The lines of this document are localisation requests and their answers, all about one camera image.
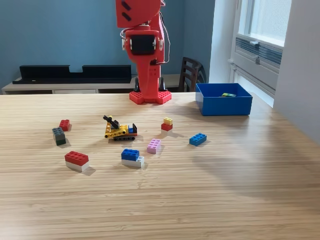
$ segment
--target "black tray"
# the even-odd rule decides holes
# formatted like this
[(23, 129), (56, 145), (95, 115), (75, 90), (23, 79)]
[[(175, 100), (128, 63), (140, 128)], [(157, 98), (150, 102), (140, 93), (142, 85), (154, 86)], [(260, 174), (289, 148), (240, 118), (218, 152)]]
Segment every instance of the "black tray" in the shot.
[(131, 65), (85, 65), (70, 72), (69, 65), (20, 66), (21, 80), (13, 84), (129, 84)]

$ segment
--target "blue plastic bin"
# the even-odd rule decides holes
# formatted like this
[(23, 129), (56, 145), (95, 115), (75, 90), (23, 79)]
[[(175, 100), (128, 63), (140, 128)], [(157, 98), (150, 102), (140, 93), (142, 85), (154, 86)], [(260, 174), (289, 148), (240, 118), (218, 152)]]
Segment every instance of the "blue plastic bin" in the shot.
[(253, 97), (238, 83), (198, 83), (195, 99), (203, 116), (238, 116), (250, 114)]

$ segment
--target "green lego brick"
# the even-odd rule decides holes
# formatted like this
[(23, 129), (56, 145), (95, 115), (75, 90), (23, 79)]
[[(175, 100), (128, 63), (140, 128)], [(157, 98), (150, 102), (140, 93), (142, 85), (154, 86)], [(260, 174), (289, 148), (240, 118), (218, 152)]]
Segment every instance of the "green lego brick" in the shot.
[(66, 139), (62, 139), (62, 140), (56, 140), (55, 143), (57, 146), (60, 146), (60, 145), (66, 144), (67, 141)]

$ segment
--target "pink lego brick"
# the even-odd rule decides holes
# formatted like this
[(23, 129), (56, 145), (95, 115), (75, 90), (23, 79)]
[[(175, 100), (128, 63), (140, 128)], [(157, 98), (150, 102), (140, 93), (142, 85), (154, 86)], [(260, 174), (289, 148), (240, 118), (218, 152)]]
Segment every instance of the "pink lego brick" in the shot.
[(161, 140), (160, 139), (152, 139), (151, 142), (149, 143), (146, 151), (149, 154), (156, 154), (157, 151), (160, 149), (161, 147)]

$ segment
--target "cable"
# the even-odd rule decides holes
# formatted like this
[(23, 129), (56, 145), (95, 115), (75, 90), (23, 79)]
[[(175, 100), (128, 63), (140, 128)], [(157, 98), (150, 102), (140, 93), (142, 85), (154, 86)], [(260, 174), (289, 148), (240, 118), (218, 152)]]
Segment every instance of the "cable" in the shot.
[(166, 33), (166, 37), (168, 38), (168, 43), (169, 43), (169, 51), (168, 51), (168, 61), (164, 61), (164, 62), (159, 62), (159, 64), (167, 64), (168, 62), (170, 62), (170, 48), (171, 48), (171, 42), (170, 42), (170, 38), (169, 38), (169, 34), (165, 25), (165, 20), (164, 20), (164, 16), (162, 15), (162, 13), (160, 12), (160, 19), (161, 19), (161, 23), (163, 25), (163, 28), (165, 30)]
[(125, 33), (126, 31), (128, 31), (128, 30), (131, 30), (131, 29), (134, 29), (134, 28), (133, 28), (133, 27), (129, 27), (129, 28), (123, 29), (123, 30), (120, 32), (120, 37), (121, 37), (122, 39), (125, 39), (124, 33)]

